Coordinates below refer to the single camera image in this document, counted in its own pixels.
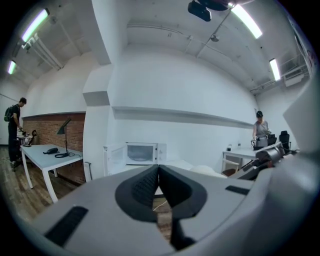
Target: black chair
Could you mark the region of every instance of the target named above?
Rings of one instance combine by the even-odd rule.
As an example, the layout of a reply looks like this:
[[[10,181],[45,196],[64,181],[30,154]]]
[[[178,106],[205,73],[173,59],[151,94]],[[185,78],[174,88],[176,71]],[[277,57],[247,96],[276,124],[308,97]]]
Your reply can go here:
[[[277,138],[276,137],[270,137],[270,136],[268,137],[268,146],[273,145],[276,142],[277,142]]]
[[[286,130],[283,130],[279,135],[279,141],[282,143],[282,146],[286,150],[290,150],[291,148],[291,141],[289,141],[290,135]]]

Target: apron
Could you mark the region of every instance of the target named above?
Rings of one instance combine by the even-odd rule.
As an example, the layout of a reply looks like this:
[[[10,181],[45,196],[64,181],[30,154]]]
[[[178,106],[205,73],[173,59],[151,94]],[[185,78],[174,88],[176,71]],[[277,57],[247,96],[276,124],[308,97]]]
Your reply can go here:
[[[256,141],[257,147],[267,147],[268,146],[268,138],[267,136],[261,137],[260,140]]]

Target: projector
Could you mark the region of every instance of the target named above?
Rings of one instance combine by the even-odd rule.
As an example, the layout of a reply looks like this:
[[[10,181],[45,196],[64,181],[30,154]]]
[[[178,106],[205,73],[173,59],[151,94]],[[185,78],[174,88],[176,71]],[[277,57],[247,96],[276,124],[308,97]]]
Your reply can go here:
[[[211,10],[215,10],[215,11],[228,10],[228,1],[225,1],[225,0],[198,0],[198,2],[201,5]]]
[[[205,6],[194,0],[188,4],[188,12],[199,17],[205,22],[211,21],[210,11],[208,11]]]

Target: black lamp shade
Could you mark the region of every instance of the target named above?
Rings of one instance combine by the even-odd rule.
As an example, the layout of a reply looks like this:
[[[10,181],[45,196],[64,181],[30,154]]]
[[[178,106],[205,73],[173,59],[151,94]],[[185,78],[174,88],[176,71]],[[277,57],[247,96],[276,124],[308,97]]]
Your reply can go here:
[[[59,130],[56,132],[57,135],[65,134],[65,127],[67,124],[71,121],[71,118],[68,118],[64,124],[59,128]]]

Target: man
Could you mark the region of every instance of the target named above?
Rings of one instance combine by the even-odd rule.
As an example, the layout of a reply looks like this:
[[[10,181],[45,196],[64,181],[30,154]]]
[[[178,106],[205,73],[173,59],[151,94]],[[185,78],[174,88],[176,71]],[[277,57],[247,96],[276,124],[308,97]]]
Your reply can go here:
[[[19,103],[14,105],[11,110],[12,117],[10,118],[9,124],[8,124],[8,131],[9,131],[9,158],[10,162],[12,164],[12,167],[17,167],[20,162],[17,162],[17,129],[22,129],[20,126],[20,108],[22,108],[25,104],[27,104],[26,98],[21,98]]]

